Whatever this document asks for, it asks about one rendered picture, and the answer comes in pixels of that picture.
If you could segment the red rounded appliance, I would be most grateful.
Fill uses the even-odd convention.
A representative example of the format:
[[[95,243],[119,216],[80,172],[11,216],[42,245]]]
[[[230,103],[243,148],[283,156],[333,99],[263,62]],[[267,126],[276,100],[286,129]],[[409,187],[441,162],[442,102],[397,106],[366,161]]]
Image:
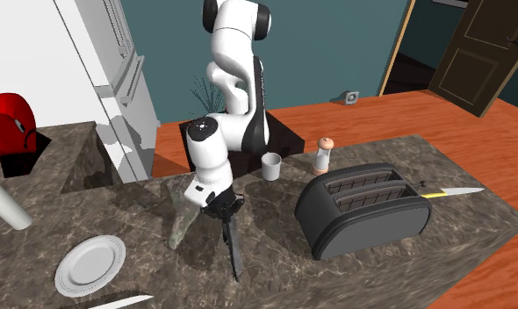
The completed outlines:
[[[0,157],[36,151],[36,122],[30,105],[17,93],[0,93]]]

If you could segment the yellow-handled knife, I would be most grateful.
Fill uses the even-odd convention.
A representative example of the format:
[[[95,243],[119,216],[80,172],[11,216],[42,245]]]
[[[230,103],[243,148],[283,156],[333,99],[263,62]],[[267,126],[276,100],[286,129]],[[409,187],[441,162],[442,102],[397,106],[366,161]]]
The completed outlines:
[[[471,187],[459,187],[459,188],[441,188],[438,192],[421,194],[423,198],[441,198],[447,196],[457,196],[464,194],[471,194],[481,192],[484,188],[471,188]]]

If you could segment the dark brown door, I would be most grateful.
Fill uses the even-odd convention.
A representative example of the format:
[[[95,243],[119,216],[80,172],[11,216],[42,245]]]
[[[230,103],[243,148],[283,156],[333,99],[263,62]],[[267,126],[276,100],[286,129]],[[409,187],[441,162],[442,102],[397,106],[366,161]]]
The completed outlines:
[[[482,118],[518,68],[518,0],[470,0],[428,89]]]

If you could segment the grey cup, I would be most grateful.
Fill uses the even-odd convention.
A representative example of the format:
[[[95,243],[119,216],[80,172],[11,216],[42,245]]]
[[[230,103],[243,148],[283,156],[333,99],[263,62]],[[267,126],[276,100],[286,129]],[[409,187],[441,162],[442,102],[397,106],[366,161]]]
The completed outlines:
[[[265,153],[262,158],[262,176],[266,181],[276,181],[280,177],[282,158],[277,153]]]

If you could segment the white-bladed knife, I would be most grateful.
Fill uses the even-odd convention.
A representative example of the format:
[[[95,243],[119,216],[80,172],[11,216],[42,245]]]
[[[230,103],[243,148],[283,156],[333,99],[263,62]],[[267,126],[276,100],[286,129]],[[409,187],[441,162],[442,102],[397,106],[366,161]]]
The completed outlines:
[[[128,298],[122,298],[122,299],[112,301],[109,303],[105,303],[102,305],[93,306],[90,309],[120,309],[122,307],[137,304],[142,301],[149,300],[151,298],[153,298],[152,295],[141,294],[141,295],[132,296],[132,297],[128,297]]]

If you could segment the white paper towel roll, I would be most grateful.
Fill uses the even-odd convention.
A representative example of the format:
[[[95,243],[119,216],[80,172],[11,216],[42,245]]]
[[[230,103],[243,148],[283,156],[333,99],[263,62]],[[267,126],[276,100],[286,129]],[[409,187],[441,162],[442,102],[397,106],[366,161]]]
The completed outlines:
[[[0,218],[15,230],[24,230],[32,224],[32,217],[1,185]]]

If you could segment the dark spiky plant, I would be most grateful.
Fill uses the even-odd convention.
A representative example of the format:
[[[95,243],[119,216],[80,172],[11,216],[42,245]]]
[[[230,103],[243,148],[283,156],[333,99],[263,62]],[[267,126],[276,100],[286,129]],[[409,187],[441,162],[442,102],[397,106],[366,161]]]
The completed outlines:
[[[198,79],[194,76],[190,91],[207,113],[224,111],[225,99],[223,94],[218,87],[207,82],[204,77]]]

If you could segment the white refrigerator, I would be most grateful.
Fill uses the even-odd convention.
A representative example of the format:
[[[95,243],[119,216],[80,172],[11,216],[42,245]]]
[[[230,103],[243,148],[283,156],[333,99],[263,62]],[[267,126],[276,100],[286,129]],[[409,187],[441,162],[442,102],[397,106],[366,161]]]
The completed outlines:
[[[93,121],[125,183],[151,177],[160,125],[120,0],[0,0],[0,93],[39,127]]]

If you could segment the white and wood pepper mill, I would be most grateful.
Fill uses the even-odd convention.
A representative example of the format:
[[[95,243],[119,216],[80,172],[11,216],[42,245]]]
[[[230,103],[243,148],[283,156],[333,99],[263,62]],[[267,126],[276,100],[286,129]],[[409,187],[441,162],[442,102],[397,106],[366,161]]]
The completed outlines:
[[[328,137],[323,137],[318,140],[318,151],[315,156],[313,165],[313,174],[316,176],[327,173],[331,149],[334,147],[334,142]]]

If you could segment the white plate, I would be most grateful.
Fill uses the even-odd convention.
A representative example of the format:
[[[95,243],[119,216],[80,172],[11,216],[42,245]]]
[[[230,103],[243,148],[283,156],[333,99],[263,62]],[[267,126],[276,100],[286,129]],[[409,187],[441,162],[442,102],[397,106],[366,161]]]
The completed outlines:
[[[126,258],[125,243],[117,236],[99,235],[81,242],[61,260],[54,276],[57,291],[80,298],[105,287]]]

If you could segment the dark robot stand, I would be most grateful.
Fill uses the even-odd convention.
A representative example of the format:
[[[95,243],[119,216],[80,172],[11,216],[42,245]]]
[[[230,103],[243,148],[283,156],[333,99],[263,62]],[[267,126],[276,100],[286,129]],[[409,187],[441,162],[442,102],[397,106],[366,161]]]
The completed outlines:
[[[270,139],[268,144],[269,152],[277,153],[282,158],[304,152],[305,141],[299,135],[293,132],[269,111],[266,111],[266,119],[270,129]],[[191,120],[183,122],[179,125],[179,130],[190,171],[194,172],[196,169],[191,160],[186,140],[186,128],[190,123]],[[234,178],[244,176],[262,167],[261,156],[229,151],[228,159],[231,163]]]

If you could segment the black two-slot toaster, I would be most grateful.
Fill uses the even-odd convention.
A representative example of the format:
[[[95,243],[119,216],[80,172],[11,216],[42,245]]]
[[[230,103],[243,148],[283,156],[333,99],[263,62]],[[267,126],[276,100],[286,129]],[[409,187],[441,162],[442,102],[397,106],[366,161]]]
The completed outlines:
[[[391,163],[368,163],[316,176],[295,207],[315,260],[420,234],[432,206]]]

